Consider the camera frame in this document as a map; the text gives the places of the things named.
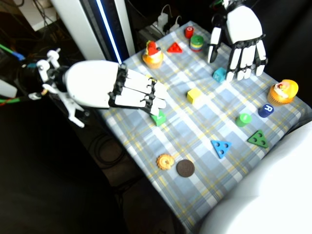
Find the white light strip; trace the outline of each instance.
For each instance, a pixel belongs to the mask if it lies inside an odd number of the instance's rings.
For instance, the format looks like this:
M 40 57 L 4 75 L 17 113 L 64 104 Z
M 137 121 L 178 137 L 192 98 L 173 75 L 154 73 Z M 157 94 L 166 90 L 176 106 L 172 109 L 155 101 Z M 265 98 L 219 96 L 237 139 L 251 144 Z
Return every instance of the white light strip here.
M 108 21 L 107 21 L 107 18 L 106 18 L 106 15 L 105 15 L 105 12 L 104 12 L 104 9 L 103 9 L 103 6 L 102 6 L 102 3 L 101 3 L 100 0 L 97 0 L 97 6 L 98 6 L 99 11 L 101 13 L 101 16 L 102 16 L 103 22 L 105 24 L 108 36 L 109 36 L 109 38 L 111 40 L 113 49 L 115 51 L 117 60 L 118 60 L 119 64 L 121 64 L 121 59 L 120 59 L 120 56 L 119 56 L 119 53 L 118 53 L 118 50 L 117 50 L 117 47 L 116 47 L 116 44 L 115 44 L 115 41 L 114 41 L 114 38 L 113 38 L 113 34 L 112 34 L 111 29 L 109 27 L 109 24 L 108 24 Z

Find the brown round cookie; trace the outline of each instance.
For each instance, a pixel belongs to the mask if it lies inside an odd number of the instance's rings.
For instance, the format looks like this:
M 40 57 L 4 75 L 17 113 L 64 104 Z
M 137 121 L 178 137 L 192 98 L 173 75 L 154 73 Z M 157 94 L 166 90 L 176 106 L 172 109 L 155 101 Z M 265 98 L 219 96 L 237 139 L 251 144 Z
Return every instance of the brown round cookie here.
M 180 176 L 189 177 L 193 175 L 195 171 L 195 166 L 191 161 L 184 159 L 178 162 L 178 164 L 176 165 L 176 170 Z

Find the white robotic hand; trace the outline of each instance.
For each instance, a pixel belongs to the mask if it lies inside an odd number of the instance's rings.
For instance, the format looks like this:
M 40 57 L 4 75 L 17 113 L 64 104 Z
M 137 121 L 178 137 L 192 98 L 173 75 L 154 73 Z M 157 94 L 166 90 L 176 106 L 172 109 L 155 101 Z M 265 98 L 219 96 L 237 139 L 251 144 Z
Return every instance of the white robotic hand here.
M 250 8 L 242 4 L 241 0 L 223 0 L 223 6 L 227 16 L 214 23 L 207 62 L 214 62 L 221 43 L 221 32 L 224 29 L 232 45 L 226 80 L 232 81 L 235 74 L 238 80 L 249 78 L 253 63 L 256 66 L 256 75 L 261 75 L 268 60 L 259 19 Z
M 37 62 L 42 86 L 59 96 L 68 118 L 79 127 L 84 127 L 84 123 L 75 117 L 75 112 L 84 111 L 83 107 L 135 108 L 156 116 L 159 109 L 166 107 L 167 89 L 153 78 L 106 60 L 62 67 L 57 62 L 58 51 L 49 51 L 47 60 Z

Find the plaid tablecloth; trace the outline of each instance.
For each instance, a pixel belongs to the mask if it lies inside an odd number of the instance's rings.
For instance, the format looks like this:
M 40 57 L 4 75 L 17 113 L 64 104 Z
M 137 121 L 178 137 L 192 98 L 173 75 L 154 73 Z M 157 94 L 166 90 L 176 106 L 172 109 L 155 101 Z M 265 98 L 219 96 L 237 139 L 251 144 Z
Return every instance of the plaid tablecloth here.
M 210 33 L 188 22 L 157 41 L 164 52 L 161 68 L 149 69 L 141 59 L 142 52 L 125 61 L 130 69 L 149 74 L 168 86 L 170 97 L 163 110 L 166 123 L 156 127 L 142 110 L 111 108 L 101 113 L 187 231 L 194 232 L 204 215 L 285 133 L 311 118 L 312 111 L 296 98 L 291 104 L 275 107 L 268 118 L 261 118 L 257 109 L 267 103 L 268 88 L 276 81 L 263 74 L 219 84 L 212 74 L 219 67 L 227 67 L 230 48 L 223 44 L 216 61 L 207 64 L 207 46 L 199 53 L 191 51 L 189 40 L 184 37 L 186 26 L 193 26 L 195 34 L 203 36 L 205 44 L 209 43 Z M 174 42 L 183 49 L 182 54 L 166 52 Z M 186 100 L 186 93 L 194 87 L 207 95 L 205 105 L 199 109 Z M 243 128 L 235 124 L 235 118 L 241 113 L 248 113 L 253 118 Z M 269 143 L 268 149 L 247 142 L 259 129 Z M 217 156 L 211 140 L 232 143 L 223 159 Z M 168 171 L 160 170 L 156 164 L 157 157 L 164 153 L 175 159 L 175 165 Z M 182 159 L 195 165 L 195 173 L 189 178 L 179 176 L 176 171 L 176 164 Z

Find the blue cube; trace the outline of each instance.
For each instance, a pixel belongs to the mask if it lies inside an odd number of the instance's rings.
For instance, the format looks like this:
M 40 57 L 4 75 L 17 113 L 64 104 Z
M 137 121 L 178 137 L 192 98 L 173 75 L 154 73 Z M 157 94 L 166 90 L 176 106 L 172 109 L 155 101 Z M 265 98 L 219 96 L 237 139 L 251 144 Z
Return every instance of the blue cube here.
M 218 70 L 214 72 L 213 77 L 216 81 L 222 83 L 226 77 L 226 70 L 223 67 L 218 68 Z
M 274 108 L 270 104 L 265 104 L 263 107 L 261 107 L 258 110 L 258 114 L 263 118 L 268 117 L 273 112 L 274 112 Z

